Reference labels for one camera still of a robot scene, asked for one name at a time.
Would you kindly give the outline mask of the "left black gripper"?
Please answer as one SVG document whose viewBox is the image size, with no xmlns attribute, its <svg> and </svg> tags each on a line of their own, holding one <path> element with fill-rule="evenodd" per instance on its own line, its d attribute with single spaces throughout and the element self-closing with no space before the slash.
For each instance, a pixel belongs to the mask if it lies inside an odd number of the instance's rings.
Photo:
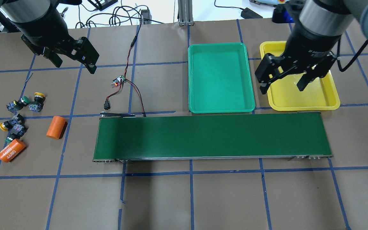
<svg viewBox="0 0 368 230">
<path fill-rule="evenodd" d="M 80 37 L 76 40 L 69 35 L 66 39 L 50 46 L 36 46 L 25 35 L 22 35 L 21 39 L 32 53 L 37 56 L 42 55 L 50 60 L 55 67 L 61 67 L 63 60 L 59 54 L 62 54 L 72 60 L 79 61 L 90 74 L 96 72 L 99 53 L 86 37 Z"/>
</svg>

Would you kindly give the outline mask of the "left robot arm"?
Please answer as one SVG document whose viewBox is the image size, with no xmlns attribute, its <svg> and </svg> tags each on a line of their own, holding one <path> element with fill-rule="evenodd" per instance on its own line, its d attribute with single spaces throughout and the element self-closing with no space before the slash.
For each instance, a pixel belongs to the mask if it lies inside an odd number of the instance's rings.
<svg viewBox="0 0 368 230">
<path fill-rule="evenodd" d="M 80 0 L 0 0 L 9 21 L 22 32 L 21 39 L 35 54 L 42 55 L 56 67 L 61 55 L 83 64 L 94 74 L 99 54 L 86 37 L 74 39 L 57 11 L 58 4 L 80 5 Z"/>
</svg>

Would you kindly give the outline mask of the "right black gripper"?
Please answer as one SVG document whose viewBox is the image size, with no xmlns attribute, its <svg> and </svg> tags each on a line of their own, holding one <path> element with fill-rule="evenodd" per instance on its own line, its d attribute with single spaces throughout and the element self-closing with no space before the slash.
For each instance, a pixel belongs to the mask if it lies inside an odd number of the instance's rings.
<svg viewBox="0 0 368 230">
<path fill-rule="evenodd" d="M 336 61 L 331 49 L 337 41 L 337 36 L 292 32 L 280 56 L 265 54 L 258 65 L 255 76 L 261 93 L 265 95 L 272 83 L 291 74 L 303 74 L 297 83 L 301 92 L 316 78 L 323 78 Z"/>
</svg>

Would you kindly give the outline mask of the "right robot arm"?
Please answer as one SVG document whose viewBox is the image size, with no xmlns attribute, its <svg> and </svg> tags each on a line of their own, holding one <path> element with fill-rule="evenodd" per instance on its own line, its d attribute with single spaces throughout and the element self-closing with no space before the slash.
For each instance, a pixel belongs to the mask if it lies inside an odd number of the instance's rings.
<svg viewBox="0 0 368 230">
<path fill-rule="evenodd" d="M 297 83 L 299 91 L 315 79 L 325 77 L 338 58 L 332 48 L 339 45 L 343 32 L 354 19 L 359 22 L 366 42 L 353 60 L 368 45 L 368 0 L 290 0 L 284 6 L 295 27 L 282 55 L 266 53 L 255 71 L 262 94 L 288 75 L 302 74 Z"/>
</svg>

